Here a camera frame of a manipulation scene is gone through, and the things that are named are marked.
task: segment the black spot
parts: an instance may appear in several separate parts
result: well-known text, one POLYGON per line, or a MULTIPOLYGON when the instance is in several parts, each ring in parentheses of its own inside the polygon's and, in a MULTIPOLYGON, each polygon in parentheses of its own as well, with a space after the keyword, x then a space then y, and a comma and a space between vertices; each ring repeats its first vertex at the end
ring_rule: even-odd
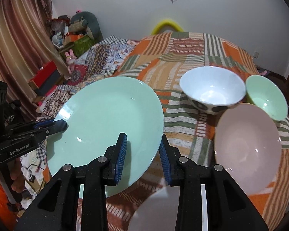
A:
POLYGON ((208 110, 208 107, 206 105, 203 105, 202 103, 194 101, 194 100, 192 100, 192 101, 193 101, 193 103, 195 104, 196 107, 198 107, 198 108, 200 108, 202 110, 208 110))
POLYGON ((223 111, 223 110, 226 110, 226 109, 228 109, 227 106, 218 106, 218 107, 212 108, 212 111, 217 113, 217 112, 220 112, 220 111, 223 111))

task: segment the striped blanket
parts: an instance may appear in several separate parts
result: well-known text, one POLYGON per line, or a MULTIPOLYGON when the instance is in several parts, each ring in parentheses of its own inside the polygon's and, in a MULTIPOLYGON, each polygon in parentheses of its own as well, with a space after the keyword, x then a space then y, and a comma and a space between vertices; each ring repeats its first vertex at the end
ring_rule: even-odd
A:
MULTIPOLYGON (((179 80, 188 70, 209 65, 230 69, 244 81, 258 74, 245 50, 214 35, 188 32, 143 38, 114 74, 137 78, 154 89, 163 106, 164 132, 170 145, 204 166, 211 163, 217 119, 199 112, 189 103, 179 80)), ((289 118, 277 127, 283 148, 278 172, 266 189, 250 196, 270 230, 279 224, 289 202, 289 118)), ((157 154, 134 185, 107 198, 109 229, 127 230, 130 218, 141 203, 165 185, 157 154)))

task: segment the mint green plate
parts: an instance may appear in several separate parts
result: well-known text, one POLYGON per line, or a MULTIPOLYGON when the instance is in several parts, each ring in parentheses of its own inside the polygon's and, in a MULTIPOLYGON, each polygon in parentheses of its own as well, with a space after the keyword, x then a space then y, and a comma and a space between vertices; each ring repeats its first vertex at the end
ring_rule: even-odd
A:
POLYGON ((247 102, 262 108, 274 121, 287 117, 288 105, 281 90, 261 75, 251 75, 246 80, 247 102))
MULTIPOLYGON (((122 178, 106 186, 106 197, 131 186, 147 170, 163 135, 164 114, 155 92, 144 82, 112 77, 83 88, 59 111, 67 130, 47 140, 47 160, 54 175, 64 164, 86 165, 115 145, 119 133, 127 134, 128 146, 122 178)), ((83 187, 79 197, 82 198, 83 187)))

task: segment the silver bolt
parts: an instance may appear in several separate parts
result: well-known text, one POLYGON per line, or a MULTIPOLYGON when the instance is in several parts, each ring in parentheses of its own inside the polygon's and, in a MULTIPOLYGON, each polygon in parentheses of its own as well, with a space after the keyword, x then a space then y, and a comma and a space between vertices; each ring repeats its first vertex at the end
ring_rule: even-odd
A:
POLYGON ((222 171, 222 170, 223 170, 223 166, 222 166, 222 165, 219 165, 219 164, 216 164, 216 165, 214 166, 214 169, 215 169, 216 171, 222 171))
POLYGON ((72 166, 71 166, 70 164, 65 164, 65 165, 63 165, 63 167, 62 167, 62 169, 63 169, 64 171, 69 171, 71 168, 72 168, 72 166))
POLYGON ((105 162, 105 161, 107 161, 107 157, 99 157, 97 160, 99 162, 105 162))
POLYGON ((186 157, 180 157, 179 161, 182 163, 186 163, 188 161, 188 159, 186 157))

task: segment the curtain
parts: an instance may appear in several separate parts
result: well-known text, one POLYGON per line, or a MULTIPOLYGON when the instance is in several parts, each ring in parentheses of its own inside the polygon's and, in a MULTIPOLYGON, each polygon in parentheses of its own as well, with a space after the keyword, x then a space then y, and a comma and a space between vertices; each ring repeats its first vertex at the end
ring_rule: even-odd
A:
POLYGON ((20 99, 27 119, 37 116, 28 81, 42 65, 53 60, 68 75, 46 25, 51 15, 51 0, 0 0, 0 80, 8 84, 7 101, 20 99))

